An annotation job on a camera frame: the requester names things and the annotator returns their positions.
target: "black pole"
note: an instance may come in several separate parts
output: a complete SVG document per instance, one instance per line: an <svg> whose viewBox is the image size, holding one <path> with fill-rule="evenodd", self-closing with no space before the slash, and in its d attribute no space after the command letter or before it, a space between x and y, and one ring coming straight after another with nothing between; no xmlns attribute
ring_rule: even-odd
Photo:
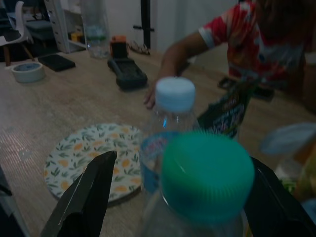
<svg viewBox="0 0 316 237"><path fill-rule="evenodd" d="M142 25L133 26L134 29L143 30L144 32L144 45L147 48L151 48L151 32L154 29L151 28L151 19L150 19L150 0L140 0L141 14L142 14Z"/></svg>

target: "floral paper plate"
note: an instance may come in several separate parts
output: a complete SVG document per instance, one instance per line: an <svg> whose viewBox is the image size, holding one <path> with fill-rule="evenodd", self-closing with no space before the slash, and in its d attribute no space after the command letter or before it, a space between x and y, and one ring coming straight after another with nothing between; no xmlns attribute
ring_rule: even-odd
<svg viewBox="0 0 316 237"><path fill-rule="evenodd" d="M97 124L66 137L46 160L44 178L58 198L98 155L117 151L109 202L123 198L140 186L140 130L130 125Z"/></svg>

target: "black notebook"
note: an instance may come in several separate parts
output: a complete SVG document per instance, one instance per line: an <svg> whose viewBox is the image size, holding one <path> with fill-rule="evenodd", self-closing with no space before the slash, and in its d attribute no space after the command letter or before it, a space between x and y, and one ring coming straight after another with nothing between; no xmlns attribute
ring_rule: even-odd
<svg viewBox="0 0 316 237"><path fill-rule="evenodd" d="M76 64L60 55L54 54L40 57L39 62L55 72L60 72L69 68L74 68Z"/></svg>

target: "green bottle cap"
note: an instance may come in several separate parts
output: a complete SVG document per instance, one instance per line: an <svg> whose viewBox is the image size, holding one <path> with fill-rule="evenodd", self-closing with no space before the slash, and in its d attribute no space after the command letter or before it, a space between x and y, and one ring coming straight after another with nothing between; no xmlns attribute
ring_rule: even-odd
<svg viewBox="0 0 316 237"><path fill-rule="evenodd" d="M161 190L169 207L196 224L220 224L242 211L254 181L242 146L225 137L190 132L165 149Z"/></svg>

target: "blue bottle label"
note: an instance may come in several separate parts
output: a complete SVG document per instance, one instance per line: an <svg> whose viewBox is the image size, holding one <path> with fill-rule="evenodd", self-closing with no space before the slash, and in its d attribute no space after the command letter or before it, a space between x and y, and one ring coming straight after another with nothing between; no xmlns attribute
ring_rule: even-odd
<svg viewBox="0 0 316 237"><path fill-rule="evenodd" d="M144 189L153 194L159 188L161 160L165 146L179 132L162 132L147 138L141 145L140 168Z"/></svg>

